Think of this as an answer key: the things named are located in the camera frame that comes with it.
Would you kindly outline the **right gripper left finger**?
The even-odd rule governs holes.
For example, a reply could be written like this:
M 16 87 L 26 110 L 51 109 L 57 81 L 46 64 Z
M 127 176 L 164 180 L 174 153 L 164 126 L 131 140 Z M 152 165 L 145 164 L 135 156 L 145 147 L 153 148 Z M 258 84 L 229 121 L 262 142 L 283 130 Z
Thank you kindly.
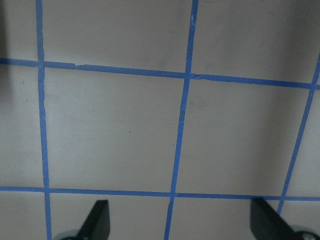
M 111 232 L 108 200 L 97 200 L 77 233 L 76 240 L 107 240 Z

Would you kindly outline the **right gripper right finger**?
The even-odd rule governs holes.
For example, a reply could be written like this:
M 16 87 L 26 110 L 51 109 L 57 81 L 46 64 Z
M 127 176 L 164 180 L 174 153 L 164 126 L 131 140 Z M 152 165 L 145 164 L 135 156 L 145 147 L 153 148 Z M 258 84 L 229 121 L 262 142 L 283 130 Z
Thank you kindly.
M 302 240 L 262 197 L 250 200 L 250 230 L 256 240 Z

